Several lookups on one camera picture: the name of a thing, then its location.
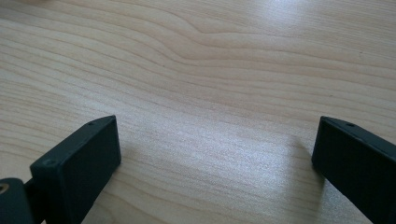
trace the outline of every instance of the black clamp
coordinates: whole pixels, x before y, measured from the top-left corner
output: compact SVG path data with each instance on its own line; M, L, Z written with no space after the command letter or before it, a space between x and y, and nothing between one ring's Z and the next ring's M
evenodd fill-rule
M26 184L0 180L0 223L81 223L120 161L116 117L85 124L30 166Z
M373 223L396 223L396 146L363 128L322 117L313 166Z

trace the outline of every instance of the light wood surface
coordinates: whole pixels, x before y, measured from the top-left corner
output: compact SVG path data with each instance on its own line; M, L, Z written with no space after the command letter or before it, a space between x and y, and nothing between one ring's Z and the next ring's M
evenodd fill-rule
M322 115L396 143L396 3L0 0L0 178L112 114L85 223L370 223L310 157Z

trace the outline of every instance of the table surface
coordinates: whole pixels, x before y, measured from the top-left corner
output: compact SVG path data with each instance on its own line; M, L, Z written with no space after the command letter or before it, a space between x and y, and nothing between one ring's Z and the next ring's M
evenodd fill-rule
M0 178L113 114L84 223L370 223L310 158L320 116L396 143L396 4L1 0Z

